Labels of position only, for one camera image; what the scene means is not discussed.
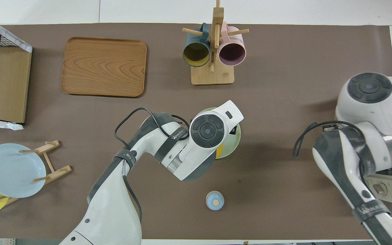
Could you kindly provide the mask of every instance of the blue cup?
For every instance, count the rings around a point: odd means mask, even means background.
[[[210,38],[208,37],[208,30],[208,24],[203,23],[200,29],[195,29],[195,31],[202,32],[202,36],[191,33],[187,34],[182,57],[190,66],[200,67],[210,60]]]
[[[225,204],[223,195],[218,191],[210,191],[205,198],[208,208],[214,211],[221,209]]]

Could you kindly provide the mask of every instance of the wooden shelf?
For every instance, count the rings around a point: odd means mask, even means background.
[[[0,48],[0,120],[25,122],[31,53]]]

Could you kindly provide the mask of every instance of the pink mug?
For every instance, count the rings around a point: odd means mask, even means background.
[[[222,24],[221,38],[219,40],[219,60],[227,66],[240,64],[246,58],[243,36],[241,34],[228,36],[228,32],[238,31],[238,28]]]

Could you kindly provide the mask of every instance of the white floor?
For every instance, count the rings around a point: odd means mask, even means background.
[[[211,22],[215,0],[0,0],[0,25]],[[230,23],[390,26],[388,0],[222,0]],[[242,244],[245,240],[143,240],[143,245]],[[249,243],[268,243],[251,241]],[[310,241],[270,241],[310,242]]]

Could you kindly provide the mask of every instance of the light blue plate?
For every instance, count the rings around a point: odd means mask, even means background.
[[[19,144],[0,145],[0,194],[6,197],[29,197],[36,194],[45,180],[33,182],[46,176],[42,159],[34,152],[19,153],[29,149]]]

